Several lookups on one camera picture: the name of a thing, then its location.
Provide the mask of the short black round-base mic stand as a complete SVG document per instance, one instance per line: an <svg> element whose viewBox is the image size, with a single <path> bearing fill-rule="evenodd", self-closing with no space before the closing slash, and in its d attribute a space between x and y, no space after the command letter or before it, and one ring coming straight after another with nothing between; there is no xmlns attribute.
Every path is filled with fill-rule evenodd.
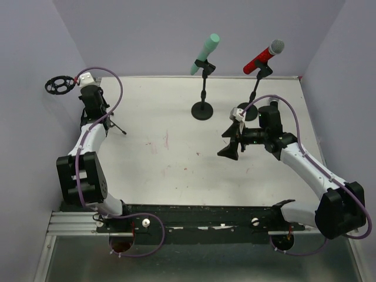
<svg viewBox="0 0 376 282"><path fill-rule="evenodd" d="M213 107L206 102L206 80L211 75L216 67L209 63L207 59L205 61L195 60L194 64L202 68L203 87L200 94L201 101L195 103L191 108L192 116L197 120L208 120L213 116Z"/></svg>

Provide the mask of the mint green microphone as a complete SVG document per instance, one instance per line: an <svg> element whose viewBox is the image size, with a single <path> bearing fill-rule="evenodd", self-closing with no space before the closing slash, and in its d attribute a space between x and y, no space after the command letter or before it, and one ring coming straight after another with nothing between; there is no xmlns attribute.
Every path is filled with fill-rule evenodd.
<svg viewBox="0 0 376 282"><path fill-rule="evenodd" d="M204 42L204 45L198 54L196 60L205 63L207 61L208 56L217 48L220 42L220 37L216 33L212 33ZM199 66L194 64L190 68L190 75L194 75L199 70Z"/></svg>

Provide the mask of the red glitter microphone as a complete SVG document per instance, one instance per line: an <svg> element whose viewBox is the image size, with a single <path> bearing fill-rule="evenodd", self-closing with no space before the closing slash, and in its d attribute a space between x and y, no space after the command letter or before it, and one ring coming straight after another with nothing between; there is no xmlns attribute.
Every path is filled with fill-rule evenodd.
<svg viewBox="0 0 376 282"><path fill-rule="evenodd" d="M282 53L284 47L284 41L282 41L281 39L273 40L264 51L262 51L253 60L251 60L248 64L244 66L243 73L246 75L251 74L257 68L257 61L259 61L260 63L267 63L272 57Z"/></svg>

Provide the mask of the black microphone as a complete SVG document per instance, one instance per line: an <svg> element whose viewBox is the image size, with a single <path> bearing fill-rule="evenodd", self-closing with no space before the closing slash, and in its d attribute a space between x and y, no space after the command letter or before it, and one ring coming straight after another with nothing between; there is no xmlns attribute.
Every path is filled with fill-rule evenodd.
<svg viewBox="0 0 376 282"><path fill-rule="evenodd" d="M270 99L268 100L269 105L270 105L270 106L274 106L275 108L278 108L279 101L280 101L280 100L277 99L277 98L270 98Z"/></svg>

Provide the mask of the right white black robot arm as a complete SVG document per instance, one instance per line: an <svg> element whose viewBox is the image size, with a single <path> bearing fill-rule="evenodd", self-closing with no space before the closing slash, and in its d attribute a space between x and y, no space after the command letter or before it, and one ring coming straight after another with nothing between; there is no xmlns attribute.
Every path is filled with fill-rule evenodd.
<svg viewBox="0 0 376 282"><path fill-rule="evenodd" d="M357 182L346 182L318 163L292 133L284 132L280 112L275 106L262 106L259 127L247 128L241 108L230 112L232 125L222 134L229 144L218 156L238 160L239 151L247 145L263 145L277 160L295 171L319 199L318 205L305 205L295 200L281 204L284 221L319 229L327 239L345 235L366 224L364 189Z"/></svg>

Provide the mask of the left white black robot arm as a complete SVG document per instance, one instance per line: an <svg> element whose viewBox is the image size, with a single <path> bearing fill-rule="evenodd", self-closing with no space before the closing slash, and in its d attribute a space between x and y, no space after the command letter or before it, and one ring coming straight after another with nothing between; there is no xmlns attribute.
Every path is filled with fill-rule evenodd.
<svg viewBox="0 0 376 282"><path fill-rule="evenodd" d="M123 203L108 192L98 152L110 129L109 105L103 90L96 85L84 86L79 99L85 105L75 147L56 160L63 200L68 205L87 207L101 214L121 216Z"/></svg>

